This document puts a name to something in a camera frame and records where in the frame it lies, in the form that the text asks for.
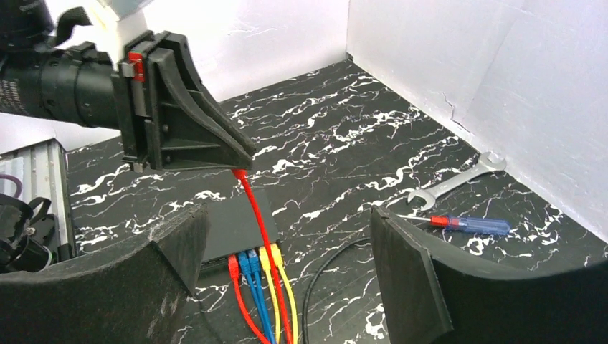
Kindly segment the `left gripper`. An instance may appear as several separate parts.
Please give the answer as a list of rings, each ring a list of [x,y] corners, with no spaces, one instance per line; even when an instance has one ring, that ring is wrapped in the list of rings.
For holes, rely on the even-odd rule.
[[[184,35],[147,30],[122,53],[111,80],[132,171],[252,167],[255,144],[203,85]]]

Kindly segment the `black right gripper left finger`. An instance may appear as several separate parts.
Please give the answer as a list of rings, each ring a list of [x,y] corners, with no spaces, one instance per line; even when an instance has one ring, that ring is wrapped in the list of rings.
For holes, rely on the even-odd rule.
[[[40,272],[1,276],[3,343],[177,343],[196,289],[208,208]]]

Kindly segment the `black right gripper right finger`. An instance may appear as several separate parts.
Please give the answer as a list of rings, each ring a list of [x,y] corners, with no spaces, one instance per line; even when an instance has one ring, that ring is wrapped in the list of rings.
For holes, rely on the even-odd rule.
[[[605,343],[607,263],[532,272],[473,256],[375,206],[371,244],[393,343]]]

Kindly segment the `black network switch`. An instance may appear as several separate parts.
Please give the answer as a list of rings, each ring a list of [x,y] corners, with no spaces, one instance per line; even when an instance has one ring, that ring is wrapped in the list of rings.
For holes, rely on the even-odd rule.
[[[222,268],[227,257],[264,245],[247,195],[208,205],[209,227],[201,270]]]

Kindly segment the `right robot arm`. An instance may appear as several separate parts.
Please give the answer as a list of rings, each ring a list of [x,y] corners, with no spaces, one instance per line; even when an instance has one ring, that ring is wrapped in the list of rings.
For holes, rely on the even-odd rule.
[[[54,263],[26,234],[32,207],[1,197],[3,343],[177,343],[211,226],[195,206],[146,234]],[[395,343],[605,343],[607,263],[532,272],[474,257],[371,210]]]

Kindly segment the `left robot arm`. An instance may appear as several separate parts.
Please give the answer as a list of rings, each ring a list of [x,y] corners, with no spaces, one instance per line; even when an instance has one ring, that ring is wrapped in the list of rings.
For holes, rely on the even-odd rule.
[[[152,32],[144,1],[1,3],[1,111],[118,130],[133,171],[248,170],[255,144],[196,71],[187,38]]]

